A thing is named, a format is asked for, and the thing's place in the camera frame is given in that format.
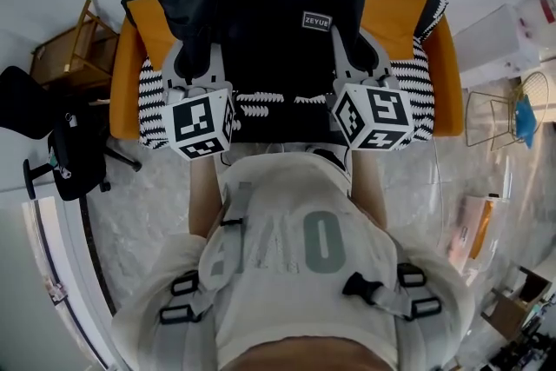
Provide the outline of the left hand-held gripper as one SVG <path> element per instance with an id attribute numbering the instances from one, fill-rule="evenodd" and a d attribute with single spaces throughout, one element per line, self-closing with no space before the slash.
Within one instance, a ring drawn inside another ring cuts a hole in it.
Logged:
<path id="1" fill-rule="evenodd" d="M 229 150 L 235 108 L 232 85 L 224 78 L 220 44 L 211 45 L 207 74 L 188 84 L 179 77 L 187 71 L 187 52 L 183 41 L 176 40 L 162 66 L 161 116 L 170 148 L 193 161 Z"/>

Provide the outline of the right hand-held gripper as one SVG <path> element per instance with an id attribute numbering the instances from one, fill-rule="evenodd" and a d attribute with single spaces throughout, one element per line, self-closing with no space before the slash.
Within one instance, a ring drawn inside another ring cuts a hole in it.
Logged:
<path id="1" fill-rule="evenodd" d="M 335 74 L 351 76 L 351 63 L 336 27 L 331 28 Z M 391 151 L 414 132 L 409 95 L 391 75 L 388 53 L 368 31 L 360 36 L 375 53 L 376 63 L 366 79 L 334 80 L 331 131 L 351 150 Z"/>

